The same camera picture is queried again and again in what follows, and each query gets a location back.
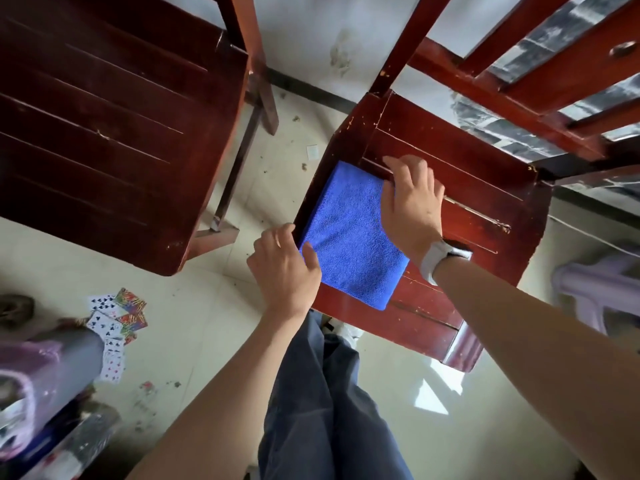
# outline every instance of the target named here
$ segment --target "white cable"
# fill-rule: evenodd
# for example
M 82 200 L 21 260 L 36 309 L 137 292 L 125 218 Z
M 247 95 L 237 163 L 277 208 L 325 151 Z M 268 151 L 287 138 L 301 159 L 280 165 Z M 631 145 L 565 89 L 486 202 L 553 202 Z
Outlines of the white cable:
M 596 241 L 600 241 L 601 243 L 606 244 L 610 248 L 613 248 L 613 249 L 615 249 L 617 251 L 620 251 L 621 253 L 628 254 L 629 256 L 633 256 L 635 258 L 640 258 L 640 255 L 638 255 L 638 254 L 632 253 L 631 251 L 628 251 L 626 249 L 619 248 L 615 244 L 612 244 L 609 241 L 605 241 L 601 237 L 598 237 L 598 236 L 593 235 L 593 234 L 589 234 L 587 231 L 583 231 L 582 229 L 578 229 L 578 227 L 573 227 L 571 224 L 567 224 L 566 222 L 564 222 L 563 220 L 558 219 L 557 217 L 553 217 L 553 216 L 547 216 L 547 217 L 549 217 L 549 219 L 554 220 L 556 222 L 560 222 L 560 224 L 564 224 L 565 226 L 569 227 L 569 229 L 573 229 L 574 231 L 578 231 L 580 234 L 588 235 L 590 238 L 595 239 Z

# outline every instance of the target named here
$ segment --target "watch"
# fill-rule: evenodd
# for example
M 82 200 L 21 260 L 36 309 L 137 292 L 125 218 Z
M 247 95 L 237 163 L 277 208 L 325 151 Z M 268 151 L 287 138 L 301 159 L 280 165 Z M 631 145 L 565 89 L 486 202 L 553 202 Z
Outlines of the watch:
M 462 242 L 441 239 L 440 241 L 434 242 L 427 251 L 427 254 L 422 258 L 420 274 L 429 284 L 437 286 L 437 283 L 433 280 L 433 272 L 440 264 L 440 261 L 449 256 L 457 256 L 471 260 L 473 253 L 474 252 L 468 246 L 462 244 Z

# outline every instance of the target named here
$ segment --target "blue towel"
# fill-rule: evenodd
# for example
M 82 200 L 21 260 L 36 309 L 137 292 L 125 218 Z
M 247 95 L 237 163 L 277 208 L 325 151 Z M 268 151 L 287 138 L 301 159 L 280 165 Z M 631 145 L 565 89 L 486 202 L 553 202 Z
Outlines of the blue towel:
M 303 234 L 323 283 L 384 310 L 409 263 L 380 224 L 382 180 L 338 162 Z

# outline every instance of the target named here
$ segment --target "dark gray pants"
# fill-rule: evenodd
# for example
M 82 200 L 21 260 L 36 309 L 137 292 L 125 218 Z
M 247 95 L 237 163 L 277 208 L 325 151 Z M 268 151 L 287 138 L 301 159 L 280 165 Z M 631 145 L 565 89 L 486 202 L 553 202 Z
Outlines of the dark gray pants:
M 358 352 L 310 311 L 280 366 L 258 460 L 262 480 L 411 479 L 387 423 L 357 386 Z

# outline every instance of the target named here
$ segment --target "white shoe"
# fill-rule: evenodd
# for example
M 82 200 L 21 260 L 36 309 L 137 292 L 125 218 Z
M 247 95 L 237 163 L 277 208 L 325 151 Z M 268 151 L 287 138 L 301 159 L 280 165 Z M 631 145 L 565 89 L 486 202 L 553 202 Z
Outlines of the white shoe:
M 348 323 L 341 322 L 335 318 L 332 318 L 329 322 L 325 323 L 322 331 L 325 335 L 327 333 L 334 333 L 339 337 L 342 337 L 347 341 L 352 349 L 356 348 L 358 339 L 361 338 L 364 333 L 364 330 L 354 327 L 353 325 L 349 325 Z

